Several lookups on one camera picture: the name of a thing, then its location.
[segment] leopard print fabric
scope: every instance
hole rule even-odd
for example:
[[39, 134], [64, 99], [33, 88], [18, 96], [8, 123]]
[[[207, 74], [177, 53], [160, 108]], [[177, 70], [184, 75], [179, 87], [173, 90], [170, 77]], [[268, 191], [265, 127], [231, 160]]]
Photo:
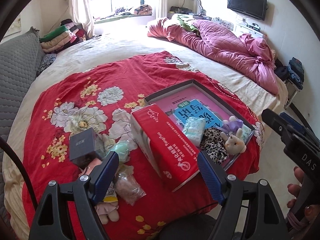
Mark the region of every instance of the leopard print fabric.
[[213, 162], [217, 164], [223, 163], [229, 157], [220, 133], [220, 130], [213, 127], [205, 129], [200, 143], [200, 148], [205, 150]]

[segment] television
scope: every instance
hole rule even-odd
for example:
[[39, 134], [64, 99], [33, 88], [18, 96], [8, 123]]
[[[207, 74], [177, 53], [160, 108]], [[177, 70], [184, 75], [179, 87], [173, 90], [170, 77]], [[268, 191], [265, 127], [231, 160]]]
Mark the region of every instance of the television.
[[258, 20], [264, 21], [267, 0], [228, 0], [228, 8]]

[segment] red box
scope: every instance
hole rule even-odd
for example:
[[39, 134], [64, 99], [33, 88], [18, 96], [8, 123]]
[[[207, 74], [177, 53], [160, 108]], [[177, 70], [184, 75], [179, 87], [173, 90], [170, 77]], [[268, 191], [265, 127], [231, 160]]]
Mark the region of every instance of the red box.
[[132, 134], [166, 186], [176, 191], [199, 172], [199, 150], [173, 121], [152, 104], [131, 114]]

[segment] finger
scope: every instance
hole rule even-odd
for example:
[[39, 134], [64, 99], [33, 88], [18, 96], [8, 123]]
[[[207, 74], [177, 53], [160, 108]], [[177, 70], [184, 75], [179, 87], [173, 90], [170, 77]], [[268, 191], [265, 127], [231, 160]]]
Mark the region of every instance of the finger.
[[298, 197], [301, 190], [301, 186], [296, 184], [289, 184], [288, 185], [288, 191], [290, 194], [294, 195], [295, 197]]
[[297, 178], [297, 180], [302, 184], [303, 183], [303, 177], [304, 177], [304, 172], [301, 168], [295, 168], [294, 169], [294, 175]]
[[290, 209], [293, 208], [293, 206], [294, 206], [294, 204], [296, 203], [296, 201], [297, 201], [296, 198], [290, 200], [290, 201], [287, 203], [287, 207], [290, 208]]
[[316, 217], [320, 212], [320, 206], [319, 205], [310, 205], [305, 208], [304, 215], [306, 219], [310, 222]]

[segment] white bed sheet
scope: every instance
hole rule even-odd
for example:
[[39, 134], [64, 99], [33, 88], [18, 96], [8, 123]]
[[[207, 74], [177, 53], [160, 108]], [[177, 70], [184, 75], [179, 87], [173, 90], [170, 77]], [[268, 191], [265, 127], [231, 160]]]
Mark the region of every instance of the white bed sheet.
[[[40, 94], [50, 86], [73, 73], [83, 72], [97, 65], [163, 50], [170, 52], [183, 62], [189, 63], [211, 78], [221, 82], [246, 103], [260, 119], [263, 109], [270, 108], [279, 113], [287, 101], [288, 92], [286, 86], [278, 78], [279, 95], [274, 96], [241, 73], [207, 59], [184, 46], [160, 39], [148, 38], [145, 33], [140, 35], [123, 34], [121, 36], [108, 34], [96, 40], [77, 44], [59, 53], [55, 62], [36, 78], [24, 97], [13, 122], [8, 138], [9, 145], [23, 160], [24, 138], [30, 123], [33, 107]], [[265, 126], [264, 141], [269, 137], [270, 133], [270, 128]], [[6, 154], [3, 158], [3, 174], [5, 179], [4, 203], [11, 214], [11, 225], [20, 240], [27, 240], [29, 226], [21, 198], [23, 179], [17, 167]]]

